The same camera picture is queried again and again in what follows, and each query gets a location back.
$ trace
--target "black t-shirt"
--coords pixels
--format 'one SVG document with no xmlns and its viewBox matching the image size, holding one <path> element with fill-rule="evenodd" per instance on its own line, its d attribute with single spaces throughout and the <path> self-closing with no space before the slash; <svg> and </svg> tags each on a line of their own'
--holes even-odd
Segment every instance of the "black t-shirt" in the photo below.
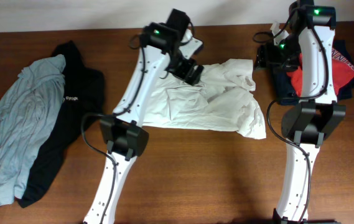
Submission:
<svg viewBox="0 0 354 224">
<path fill-rule="evenodd" d="M 65 93 L 57 121 L 48 140 L 40 147 L 30 169 L 27 187 L 18 200 L 25 208 L 40 200 L 48 191 L 64 160 L 64 150 L 80 135 L 80 123 L 85 113 L 102 113 L 104 78 L 97 70 L 85 68 L 82 57 L 72 41 L 59 45 L 52 56 L 62 54 L 66 59 Z M 87 120 L 87 129 L 94 119 Z"/>
</svg>

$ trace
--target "stack of clothes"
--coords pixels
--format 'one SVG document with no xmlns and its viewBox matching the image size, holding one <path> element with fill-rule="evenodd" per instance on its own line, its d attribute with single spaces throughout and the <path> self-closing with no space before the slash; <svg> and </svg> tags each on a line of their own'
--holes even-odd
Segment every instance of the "stack of clothes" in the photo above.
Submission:
<svg viewBox="0 0 354 224">
<path fill-rule="evenodd" d="M 354 65 L 350 54 L 345 48 L 344 40 L 335 40 L 332 50 L 333 85 L 337 100 L 352 98 L 354 88 Z M 271 68 L 271 76 L 278 98 L 301 96 L 302 69 L 294 72 L 274 73 Z M 281 105 L 296 105 L 299 100 L 282 100 Z"/>
<path fill-rule="evenodd" d="M 84 66 L 72 41 L 18 74 L 0 101 L 0 206 L 44 196 L 83 115 L 102 113 L 104 90 L 103 74 Z"/>
</svg>

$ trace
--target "gray-blue shirt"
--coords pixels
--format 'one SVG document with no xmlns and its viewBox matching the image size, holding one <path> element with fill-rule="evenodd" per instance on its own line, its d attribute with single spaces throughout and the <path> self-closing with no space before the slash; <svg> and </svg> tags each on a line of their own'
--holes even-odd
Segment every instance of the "gray-blue shirt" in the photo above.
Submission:
<svg viewBox="0 0 354 224">
<path fill-rule="evenodd" d="M 35 61 L 0 101 L 0 206 L 22 198 L 30 168 L 62 104 L 63 55 Z"/>
</svg>

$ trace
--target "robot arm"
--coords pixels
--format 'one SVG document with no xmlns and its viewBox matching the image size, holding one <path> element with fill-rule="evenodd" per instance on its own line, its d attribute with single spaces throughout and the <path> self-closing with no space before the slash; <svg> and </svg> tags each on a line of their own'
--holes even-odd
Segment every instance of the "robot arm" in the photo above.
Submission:
<svg viewBox="0 0 354 224">
<path fill-rule="evenodd" d="M 114 223 L 124 181 L 149 139 L 141 127 L 157 79 L 167 72 L 191 85 L 198 83 L 203 66 L 195 68 L 191 56 L 202 49 L 203 42 L 187 29 L 189 23 L 184 12 L 174 9 L 165 24 L 152 23 L 139 35 L 139 57 L 127 90 L 113 114 L 100 120 L 107 158 L 84 223 Z"/>
<path fill-rule="evenodd" d="M 256 62 L 262 67 L 272 65 L 276 70 L 290 72 L 298 68 L 298 56 L 302 53 L 300 103 L 284 115 L 283 137 L 275 133 L 287 146 L 282 195 L 273 215 L 274 223 L 278 224 L 301 223 L 308 219 L 307 199 L 316 156 L 320 145 L 345 116 L 345 107 L 337 105 L 333 89 L 335 9 L 314 6 L 313 0 L 298 0 L 290 6 L 289 12 L 292 34 L 279 30 L 278 24 L 274 24 L 271 27 L 273 43 L 259 48 Z"/>
</svg>

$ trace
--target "wooden table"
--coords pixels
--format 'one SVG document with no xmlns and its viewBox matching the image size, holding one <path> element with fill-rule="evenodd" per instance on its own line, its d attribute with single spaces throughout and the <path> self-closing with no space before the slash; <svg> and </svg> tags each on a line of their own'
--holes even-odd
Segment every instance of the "wooden table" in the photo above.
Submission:
<svg viewBox="0 0 354 224">
<path fill-rule="evenodd" d="M 198 27 L 205 43 L 201 64 L 229 58 L 255 59 L 251 37 L 266 25 Z M 0 34 L 0 99 L 20 70 L 48 57 L 61 43 L 73 40 L 87 67 L 106 79 L 105 111 L 110 113 L 125 91 L 137 51 L 127 47 L 140 29 L 20 32 Z M 336 39 L 345 39 L 354 59 L 354 22 L 338 24 Z M 269 73 L 254 72 L 254 97 L 265 112 L 274 98 Z M 354 97 L 343 123 L 321 147 L 312 182 L 311 219 L 354 223 Z M 289 107 L 275 106 L 271 119 L 280 129 Z M 237 133 L 145 128 L 150 133 L 144 154 L 131 169 L 118 203 L 118 223 L 244 223 L 271 218 L 281 195 L 286 146 L 267 129 L 267 139 Z M 105 149 L 98 123 L 88 140 Z M 105 159 L 77 139 L 50 190 L 39 202 L 22 209 L 17 203 L 0 208 L 0 223 L 81 223 L 98 187 Z"/>
</svg>

